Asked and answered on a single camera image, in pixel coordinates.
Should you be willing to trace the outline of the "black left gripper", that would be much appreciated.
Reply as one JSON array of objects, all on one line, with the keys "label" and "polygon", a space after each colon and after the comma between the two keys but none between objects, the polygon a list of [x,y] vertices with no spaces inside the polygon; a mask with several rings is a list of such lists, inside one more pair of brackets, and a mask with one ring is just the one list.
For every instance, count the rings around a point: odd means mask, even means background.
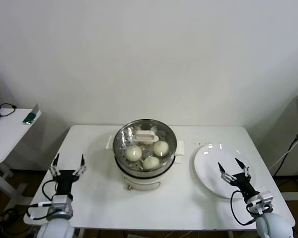
[{"label": "black left gripper", "polygon": [[83,175],[83,173],[86,171],[84,155],[82,154],[81,156],[80,167],[77,170],[60,171],[57,168],[59,155],[60,154],[58,153],[49,166],[49,171],[53,177],[53,181],[57,183],[55,195],[66,195],[68,197],[73,197],[71,193],[72,184],[76,182],[76,177]]}]

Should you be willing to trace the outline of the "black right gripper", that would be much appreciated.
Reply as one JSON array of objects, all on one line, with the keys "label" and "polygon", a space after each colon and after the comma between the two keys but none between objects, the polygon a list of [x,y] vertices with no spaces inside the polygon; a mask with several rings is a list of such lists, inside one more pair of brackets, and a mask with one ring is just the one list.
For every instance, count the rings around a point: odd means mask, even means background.
[{"label": "black right gripper", "polygon": [[221,178],[225,182],[229,184],[231,183],[232,186],[238,187],[244,199],[250,199],[251,197],[258,195],[259,192],[256,191],[250,183],[251,174],[249,172],[249,167],[246,166],[238,158],[235,158],[235,160],[238,163],[238,165],[241,167],[244,173],[238,173],[233,176],[229,175],[222,167],[222,165],[218,162]]}]

